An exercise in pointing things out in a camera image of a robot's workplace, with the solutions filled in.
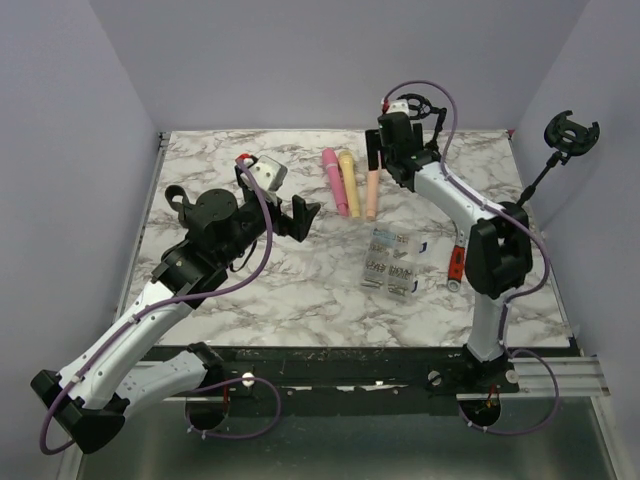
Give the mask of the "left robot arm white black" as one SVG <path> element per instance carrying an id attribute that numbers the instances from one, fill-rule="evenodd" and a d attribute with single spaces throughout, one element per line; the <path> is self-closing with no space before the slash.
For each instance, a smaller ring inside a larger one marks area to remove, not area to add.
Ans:
<path id="1" fill-rule="evenodd" d="M 253 376 L 232 377 L 204 343 L 142 372 L 134 370 L 205 299 L 230 292 L 225 282 L 233 262 L 260 237 L 301 242 L 321 208 L 295 195 L 286 214 L 277 197 L 260 198 L 249 187 L 243 195 L 239 203 L 233 193 L 212 189 L 191 202 L 182 187 L 169 186 L 165 198 L 185 238 L 162 255 L 134 303 L 91 347 L 61 370 L 42 370 L 32 379 L 32 390 L 47 407 L 44 422 L 57 422 L 83 453 L 104 448 L 134 414 L 178 393 L 225 395 L 232 385 L 252 386 Z"/>

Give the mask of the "beige pink toy microphone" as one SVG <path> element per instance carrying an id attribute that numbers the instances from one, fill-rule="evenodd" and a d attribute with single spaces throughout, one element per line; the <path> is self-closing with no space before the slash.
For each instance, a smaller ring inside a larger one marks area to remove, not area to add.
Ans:
<path id="1" fill-rule="evenodd" d="M 378 186 L 379 186 L 379 171 L 369 170 L 367 172 L 367 191 L 366 191 L 366 210 L 365 210 L 365 218 L 367 221 L 374 221 L 377 217 Z"/>

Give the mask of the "black tripod stand shock mount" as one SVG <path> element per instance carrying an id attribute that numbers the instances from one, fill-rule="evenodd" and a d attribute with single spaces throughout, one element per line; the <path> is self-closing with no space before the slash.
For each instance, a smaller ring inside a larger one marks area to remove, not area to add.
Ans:
<path id="1" fill-rule="evenodd" d="M 399 96 L 398 99 L 407 102 L 410 111 L 409 118 L 413 121 L 425 120 L 432 115 L 436 117 L 433 135 L 425 144 L 425 148 L 432 151 L 438 151 L 438 138 L 440 133 L 443 131 L 444 122 L 448 113 L 447 108 L 436 107 L 426 97 L 415 93 L 403 94 Z"/>

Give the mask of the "yellow toy microphone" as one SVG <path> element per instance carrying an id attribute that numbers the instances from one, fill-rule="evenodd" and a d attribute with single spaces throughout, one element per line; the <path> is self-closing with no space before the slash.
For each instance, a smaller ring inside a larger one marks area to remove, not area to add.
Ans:
<path id="1" fill-rule="evenodd" d="M 344 189 L 347 197 L 350 215 L 353 218 L 361 217 L 359 193 L 355 176 L 355 160 L 352 153 L 343 150 L 338 155 L 338 161 L 342 172 Z"/>

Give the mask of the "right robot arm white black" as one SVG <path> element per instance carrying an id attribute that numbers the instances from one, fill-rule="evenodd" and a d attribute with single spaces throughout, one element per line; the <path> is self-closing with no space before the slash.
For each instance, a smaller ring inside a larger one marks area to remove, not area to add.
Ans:
<path id="1" fill-rule="evenodd" d="M 393 180 L 429 200 L 464 235 L 464 275 L 475 292 L 472 329 L 463 347 L 460 379 L 480 392 L 506 365 L 504 348 L 508 298 L 517 293 L 532 269 L 528 216 L 521 208 L 481 196 L 422 144 L 419 127 L 404 112 L 384 113 L 377 129 L 367 130 L 370 153 Z"/>

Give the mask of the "black stand with shock mount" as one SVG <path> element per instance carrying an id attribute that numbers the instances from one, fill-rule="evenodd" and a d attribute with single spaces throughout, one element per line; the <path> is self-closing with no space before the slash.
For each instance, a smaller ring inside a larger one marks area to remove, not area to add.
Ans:
<path id="1" fill-rule="evenodd" d="M 592 122 L 587 127 L 571 120 L 570 117 L 572 115 L 572 110 L 562 111 L 547 124 L 544 131 L 544 140 L 547 146 L 553 150 L 553 153 L 547 159 L 543 170 L 521 193 L 516 202 L 518 207 L 523 207 L 533 197 L 544 177 L 558 163 L 566 165 L 570 159 L 588 153 L 598 142 L 600 137 L 599 123 Z"/>

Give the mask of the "black round-base microphone stand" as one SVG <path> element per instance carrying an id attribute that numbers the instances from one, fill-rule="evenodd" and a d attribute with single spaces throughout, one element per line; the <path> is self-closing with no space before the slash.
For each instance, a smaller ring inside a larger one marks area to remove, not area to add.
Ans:
<path id="1" fill-rule="evenodd" d="M 186 191 L 180 185 L 169 185 L 165 189 L 164 196 L 169 207 L 178 214 L 179 224 L 187 228 L 187 215 L 193 205 Z"/>

